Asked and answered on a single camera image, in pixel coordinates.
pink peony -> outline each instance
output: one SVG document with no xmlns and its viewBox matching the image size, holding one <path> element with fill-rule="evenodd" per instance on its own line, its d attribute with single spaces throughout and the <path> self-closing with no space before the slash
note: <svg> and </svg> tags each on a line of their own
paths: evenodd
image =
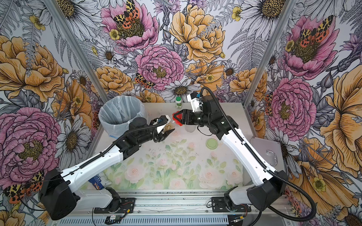
<svg viewBox="0 0 362 226">
<path fill-rule="evenodd" d="M 303 76 L 306 80 L 315 78 L 327 66 L 329 66 L 337 51 L 332 51 L 336 43 L 339 29 L 334 30 L 336 22 L 335 17 L 332 19 L 331 26 L 328 29 L 329 34 L 322 42 L 311 41 L 307 47 L 300 45 L 300 31 L 314 28 L 322 23 L 317 22 L 317 18 L 310 20 L 302 16 L 291 30 L 292 33 L 287 37 L 285 52 L 279 59 L 279 65 L 286 71 L 290 71 L 294 76 Z"/>
<path fill-rule="evenodd" d="M 38 108 L 24 107 L 0 116 L 0 186 L 22 184 L 58 165 L 58 122 Z"/>
<path fill-rule="evenodd" d="M 122 7 L 117 4 L 116 8 L 109 6 L 109 9 L 101 9 L 102 23 L 105 25 L 103 27 L 104 32 L 111 32 L 110 40 L 113 39 L 116 42 L 118 48 L 115 50 L 121 54 L 144 49 L 150 44 L 155 44 L 158 39 L 159 24 L 157 18 L 148 13 L 144 4 L 140 6 L 136 0 L 134 2 L 136 8 L 139 9 L 139 19 L 136 19 L 132 24 L 133 27 L 129 29 L 117 26 L 113 20 L 115 16 L 124 14 L 126 4 L 123 4 Z"/>
<path fill-rule="evenodd" d="M 138 73 L 155 83 L 153 88 L 156 90 L 164 90 L 166 85 L 181 80 L 184 74 L 181 57 L 164 46 L 149 46 L 135 60 Z"/>
<path fill-rule="evenodd" d="M 312 98 L 310 85 L 301 78 L 283 78 L 273 92 L 270 127 L 277 127 L 292 141 L 301 139 L 316 118 L 317 108 Z"/>
</svg>

mounting plate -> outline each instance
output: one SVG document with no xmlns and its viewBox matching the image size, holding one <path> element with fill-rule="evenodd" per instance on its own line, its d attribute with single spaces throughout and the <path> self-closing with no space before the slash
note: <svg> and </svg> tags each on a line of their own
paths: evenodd
<svg viewBox="0 0 362 226">
<path fill-rule="evenodd" d="M 251 212 L 251 207 L 248 204 L 235 205 L 233 211 L 226 208 L 224 197 L 211 197 L 212 211 L 214 213 L 222 212 Z"/>
</svg>

round green container lid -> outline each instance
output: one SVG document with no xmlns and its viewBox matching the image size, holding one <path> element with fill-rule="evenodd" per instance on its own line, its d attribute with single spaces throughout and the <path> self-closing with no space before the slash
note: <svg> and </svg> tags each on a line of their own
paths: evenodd
<svg viewBox="0 0 362 226">
<path fill-rule="evenodd" d="M 211 150 L 214 150 L 218 147 L 218 141 L 215 140 L 214 138 L 210 138 L 206 141 L 206 147 Z"/>
</svg>

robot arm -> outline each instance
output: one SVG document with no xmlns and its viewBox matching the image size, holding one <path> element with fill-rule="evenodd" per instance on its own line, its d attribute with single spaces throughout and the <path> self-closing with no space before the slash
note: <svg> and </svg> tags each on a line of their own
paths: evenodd
<svg viewBox="0 0 362 226">
<path fill-rule="evenodd" d="M 139 150 L 147 141 L 163 141 L 174 129 L 163 132 L 170 117 L 163 115 L 147 125 L 145 118 L 135 118 L 124 133 L 105 151 L 61 172 L 49 171 L 40 191 L 40 201 L 53 220 L 74 209 L 105 208 L 114 212 L 119 208 L 119 196 L 111 188 L 82 191 L 80 187 L 109 166 L 122 162 Z"/>
</svg>

plastic bag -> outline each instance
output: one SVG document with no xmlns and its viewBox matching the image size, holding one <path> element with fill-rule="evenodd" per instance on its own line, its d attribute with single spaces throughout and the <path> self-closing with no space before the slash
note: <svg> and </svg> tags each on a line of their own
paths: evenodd
<svg viewBox="0 0 362 226">
<path fill-rule="evenodd" d="M 119 138 L 128 130 L 136 117 L 148 120 L 143 103 L 136 97 L 116 96 L 107 101 L 99 110 L 99 121 L 111 137 Z"/>
</svg>

